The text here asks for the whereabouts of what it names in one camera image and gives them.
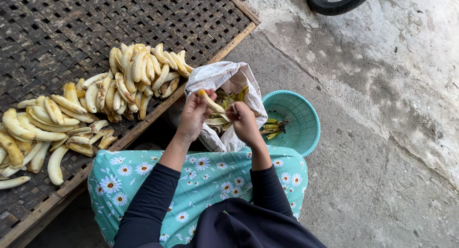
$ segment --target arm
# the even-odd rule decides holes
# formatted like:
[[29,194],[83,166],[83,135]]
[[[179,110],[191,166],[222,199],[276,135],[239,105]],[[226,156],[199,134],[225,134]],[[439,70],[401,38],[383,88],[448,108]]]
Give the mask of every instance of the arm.
[[[217,97],[213,90],[207,92],[212,99]],[[186,153],[210,113],[207,102],[193,93],[183,109],[174,138],[124,212],[114,248],[159,242],[161,225],[174,197]]]
[[271,157],[269,157],[268,149],[258,131],[255,114],[242,102],[236,102],[235,108],[240,118],[236,118],[233,114],[232,107],[228,109],[226,115],[233,122],[238,138],[252,149],[250,176],[253,184],[253,203],[264,209],[293,217],[287,196],[272,165]]

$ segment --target teal floral fabric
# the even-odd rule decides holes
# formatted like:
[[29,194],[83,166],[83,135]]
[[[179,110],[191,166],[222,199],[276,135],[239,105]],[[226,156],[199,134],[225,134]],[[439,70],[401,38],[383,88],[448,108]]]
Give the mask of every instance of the teal floral fabric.
[[[298,219],[307,186],[307,166],[296,151],[267,146],[279,181]],[[88,191],[95,221],[109,245],[114,244],[119,222],[137,190],[164,151],[100,150],[88,178]],[[165,248],[189,243],[201,212],[224,199],[252,198],[251,150],[190,153],[161,228]]]

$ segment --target plastic basket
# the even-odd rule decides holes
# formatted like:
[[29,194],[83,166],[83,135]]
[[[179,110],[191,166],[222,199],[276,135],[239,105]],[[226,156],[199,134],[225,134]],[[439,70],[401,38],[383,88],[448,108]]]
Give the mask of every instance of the plastic basket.
[[262,102],[268,118],[289,121],[286,133],[265,140],[266,144],[292,148],[302,157],[309,155],[320,137],[320,123],[313,106],[304,97],[287,90],[271,92]]

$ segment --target white sack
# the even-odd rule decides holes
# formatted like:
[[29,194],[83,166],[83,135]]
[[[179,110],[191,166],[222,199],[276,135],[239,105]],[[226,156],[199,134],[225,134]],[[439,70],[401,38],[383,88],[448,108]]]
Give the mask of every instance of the white sack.
[[[191,93],[201,88],[222,87],[229,94],[239,93],[244,86],[249,86],[249,91],[244,96],[244,103],[255,113],[257,125],[261,127],[267,121],[268,115],[261,102],[260,87],[245,62],[220,61],[193,69],[185,86],[185,94],[188,100]],[[212,152],[235,152],[245,146],[245,143],[236,136],[233,126],[226,130],[220,139],[217,133],[204,123],[199,137]]]

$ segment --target black tire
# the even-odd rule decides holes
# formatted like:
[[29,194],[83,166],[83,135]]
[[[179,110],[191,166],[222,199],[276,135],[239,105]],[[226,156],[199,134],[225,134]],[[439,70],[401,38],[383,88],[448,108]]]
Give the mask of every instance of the black tire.
[[310,9],[326,16],[336,16],[349,12],[366,0],[341,0],[339,2],[329,2],[326,0],[307,0]]

